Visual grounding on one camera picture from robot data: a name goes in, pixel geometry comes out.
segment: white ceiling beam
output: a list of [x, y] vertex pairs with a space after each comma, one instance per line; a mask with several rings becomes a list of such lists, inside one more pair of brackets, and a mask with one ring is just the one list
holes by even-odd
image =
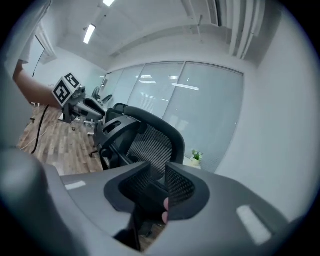
[[103, 32], [100, 32], [98, 29], [96, 29], [94, 33], [95, 33], [95, 35], [96, 35], [97, 37], [99, 37], [101, 40], [103, 40], [103, 43], [104, 43], [104, 44], [106, 44], [106, 45], [108, 45], [108, 46], [110, 46], [110, 47], [112, 47], [113, 45], [115, 45], [115, 43], [112, 42], [109, 37], [106, 37], [106, 36], [104, 35], [104, 33], [103, 33]]
[[97, 21], [100, 20], [99, 17], [101, 16], [102, 11], [103, 11], [103, 9], [98, 5], [96, 7], [96, 11], [94, 12], [93, 17], [90, 19], [91, 20], [90, 24], [97, 26]]
[[114, 7], [114, 10], [121, 14], [128, 21], [130, 21], [136, 27], [137, 30], [141, 30], [141, 27], [138, 25], [138, 23], [136, 23], [136, 21], [132, 19], [129, 15], [127, 15], [124, 11], [121, 11], [119, 8], [116, 7]]
[[227, 26], [227, 0], [220, 0], [221, 26]]
[[177, 18], [176, 20], [170, 20], [167, 22], [163, 22], [161, 24], [156, 24], [153, 26], [149, 26], [145, 28], [143, 31], [135, 33], [133, 36], [128, 38], [127, 40], [119, 43], [116, 47], [114, 47], [112, 50], [108, 52], [108, 54], [111, 56], [114, 53], [120, 51], [123, 47], [127, 46], [128, 44], [133, 43], [136, 40], [139, 40], [141, 38], [147, 37], [149, 35], [152, 35], [154, 33], [167, 30], [167, 29], [172, 29], [176, 27], [183, 27], [183, 26], [191, 26], [195, 25], [195, 21], [192, 20], [189, 17], [183, 17], [183, 18]]
[[262, 26], [262, 22], [264, 20], [264, 16], [265, 16], [265, 9], [266, 9], [266, 0], [259, 0], [260, 5], [259, 5], [259, 16], [258, 16], [258, 20], [256, 23], [256, 27], [254, 29], [254, 35], [256, 37], [259, 36], [260, 30], [261, 30], [261, 26]]
[[261, 10], [262, 10], [261, 9], [261, 5], [263, 5], [262, 2], [263, 1], [261, 1], [261, 0], [256, 0], [255, 1], [254, 19], [253, 19], [253, 23], [252, 23], [252, 27], [251, 27], [248, 43], [246, 44], [244, 52], [243, 52], [242, 57], [241, 57], [242, 60], [247, 55], [248, 49], [249, 49], [249, 47], [251, 45], [251, 41], [252, 41], [252, 39], [253, 39], [253, 37], [255, 35], [255, 30], [257, 28], [257, 24], [258, 24], [259, 19], [261, 18], [261, 16], [262, 16], [262, 19], [264, 17], [264, 8], [263, 8], [263, 13], [261, 14]]
[[181, 4], [184, 8], [184, 11], [187, 15], [187, 17], [190, 17], [192, 14], [191, 14], [191, 7], [190, 7], [190, 2], [188, 0], [181, 0]]
[[240, 11], [241, 11], [241, 1], [233, 0], [233, 23], [232, 23], [232, 35], [231, 44], [229, 49], [229, 55], [233, 56], [236, 50], [236, 43], [239, 35], [240, 27]]
[[234, 0], [226, 0], [226, 27], [232, 30], [234, 22]]
[[245, 19], [244, 19], [244, 26], [243, 26], [243, 32], [241, 36], [240, 46], [238, 49], [238, 52], [236, 54], [236, 57], [238, 59], [241, 59], [245, 47], [247, 45], [248, 39], [249, 39], [249, 32], [252, 25], [253, 15], [254, 15], [254, 0], [246, 0], [246, 8], [245, 8]]

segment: black office chair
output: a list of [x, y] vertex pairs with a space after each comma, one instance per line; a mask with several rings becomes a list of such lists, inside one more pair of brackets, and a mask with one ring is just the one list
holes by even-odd
[[127, 107], [128, 105], [126, 104], [123, 104], [123, 103], [117, 103], [113, 106], [113, 110], [116, 110], [116, 111], [119, 111], [121, 113], [123, 113], [125, 111], [125, 108]]
[[137, 203], [145, 212], [144, 222], [161, 223], [163, 203], [169, 196], [165, 187], [166, 163], [183, 164], [184, 139], [167, 122], [145, 110], [126, 106], [123, 114], [96, 127], [93, 140], [103, 169], [150, 162], [151, 181]]
[[[105, 114], [105, 124], [115, 118], [121, 117], [124, 114], [125, 107], [127, 107], [127, 105], [122, 104], [122, 103], [118, 103], [118, 104], [115, 104], [113, 108], [109, 108]], [[92, 158], [93, 154], [96, 154], [96, 153], [98, 153], [98, 150], [91, 152], [89, 154], [89, 157]], [[104, 170], [110, 169], [108, 166], [106, 166], [104, 161], [101, 161], [101, 163], [102, 163], [102, 167]]]

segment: office partition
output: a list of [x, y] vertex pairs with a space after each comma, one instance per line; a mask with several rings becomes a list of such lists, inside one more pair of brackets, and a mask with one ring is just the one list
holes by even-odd
[[104, 99], [108, 95], [113, 95], [114, 94], [115, 89], [116, 89], [117, 84], [118, 84], [118, 81], [119, 81], [123, 71], [124, 71], [123, 69], [120, 69], [120, 70], [114, 71], [114, 72], [112, 72], [111, 74], [108, 75], [109, 79], [108, 79], [106, 85], [104, 86], [103, 91], [100, 94], [101, 99]]
[[113, 99], [111, 100], [110, 106], [117, 103], [127, 104], [129, 97], [134, 89], [134, 86], [144, 68], [144, 65], [134, 66], [126, 68], [113, 93]]
[[163, 118], [181, 73], [183, 62], [146, 64], [139, 76], [128, 105]]
[[243, 99], [243, 75], [187, 62], [163, 119], [185, 141], [185, 155], [203, 153], [201, 168], [214, 173], [233, 137]]

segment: human hand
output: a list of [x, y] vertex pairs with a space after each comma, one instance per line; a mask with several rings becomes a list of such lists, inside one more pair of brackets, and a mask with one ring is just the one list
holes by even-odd
[[[164, 202], [163, 202], [163, 206], [164, 208], [169, 211], [169, 198], [167, 197]], [[168, 212], [165, 211], [163, 214], [162, 214], [162, 220], [165, 224], [167, 224], [168, 222]]]

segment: fluorescent light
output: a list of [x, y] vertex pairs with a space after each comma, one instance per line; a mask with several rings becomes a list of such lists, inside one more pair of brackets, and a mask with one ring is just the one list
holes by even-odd
[[94, 33], [95, 29], [96, 29], [96, 26], [90, 24], [90, 26], [86, 30], [85, 38], [83, 40], [84, 43], [86, 43], [86, 44], [89, 43], [90, 38], [91, 38], [92, 34]]
[[104, 3], [106, 6], [110, 7], [110, 6], [114, 3], [114, 1], [115, 1], [115, 0], [103, 0], [103, 3]]
[[187, 88], [187, 89], [191, 89], [191, 90], [195, 90], [195, 91], [199, 91], [198, 87], [193, 87], [193, 86], [189, 86], [189, 85], [184, 85], [184, 84], [179, 84], [179, 83], [172, 83], [173, 86], [177, 86], [177, 87], [182, 87], [182, 88]]
[[139, 82], [142, 84], [156, 84], [157, 83], [156, 81], [141, 81], [141, 80], [139, 80]]

